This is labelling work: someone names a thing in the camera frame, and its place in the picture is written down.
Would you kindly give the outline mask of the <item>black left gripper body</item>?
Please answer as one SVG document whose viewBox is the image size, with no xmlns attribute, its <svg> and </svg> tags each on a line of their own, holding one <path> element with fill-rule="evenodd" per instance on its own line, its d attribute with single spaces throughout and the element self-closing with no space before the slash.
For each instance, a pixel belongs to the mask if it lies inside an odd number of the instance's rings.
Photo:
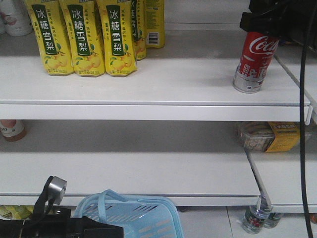
<svg viewBox="0 0 317 238">
<path fill-rule="evenodd" d="M 123 227 L 94 221 L 88 217 L 71 218 L 66 227 L 66 238 L 122 238 Z"/>
</svg>

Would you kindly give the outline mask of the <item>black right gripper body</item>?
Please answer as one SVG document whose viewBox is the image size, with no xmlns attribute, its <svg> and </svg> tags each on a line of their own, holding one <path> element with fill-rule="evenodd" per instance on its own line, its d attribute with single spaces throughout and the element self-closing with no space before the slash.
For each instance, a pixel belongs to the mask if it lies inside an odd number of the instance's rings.
<svg viewBox="0 0 317 238">
<path fill-rule="evenodd" d="M 243 12 L 240 28 L 309 47 L 317 46 L 317 2 L 315 0 L 251 0 Z"/>
</svg>

